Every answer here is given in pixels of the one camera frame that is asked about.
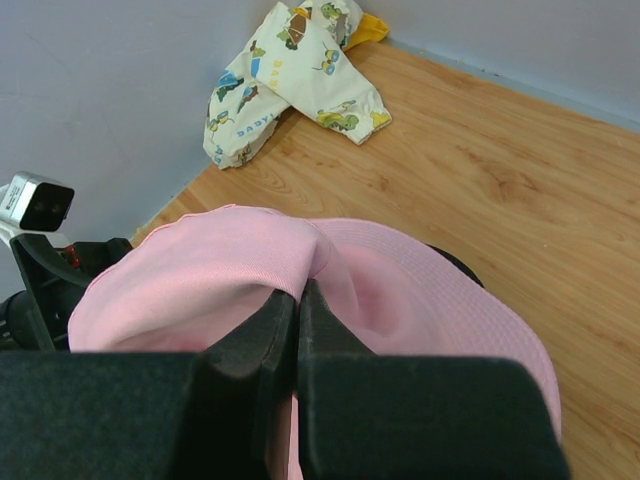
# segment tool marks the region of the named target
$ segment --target white wall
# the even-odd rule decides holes
[[[206,165],[225,65],[271,0],[4,0],[0,185],[18,170],[76,189],[72,239],[130,236]],[[0,249],[0,302],[21,288]]]
[[[638,0],[360,0],[392,37],[640,122]]]

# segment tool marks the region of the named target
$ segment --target white printed fabric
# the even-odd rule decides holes
[[[391,121],[341,50],[361,18],[352,0],[276,4],[211,94],[204,149],[219,168],[247,163],[289,106],[356,144]]]

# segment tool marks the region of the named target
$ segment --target pink cloth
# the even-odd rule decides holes
[[[69,322],[69,343],[74,351],[204,350],[273,289],[299,301],[310,278],[379,355],[520,362],[538,382],[560,436],[556,376],[527,324],[433,249],[361,220],[305,220],[232,205],[187,215],[93,281]],[[294,415],[290,479],[302,479],[297,428]]]

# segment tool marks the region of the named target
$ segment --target silver camera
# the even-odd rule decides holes
[[[28,172],[18,172],[6,188],[0,200],[0,221],[40,232],[60,228],[75,193],[55,180]]]

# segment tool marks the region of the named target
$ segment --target wooden table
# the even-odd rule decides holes
[[[442,247],[548,348],[575,478],[640,478],[640,136],[388,46],[349,56],[389,127],[357,147],[289,112],[249,165],[211,166],[137,240],[238,203]]]

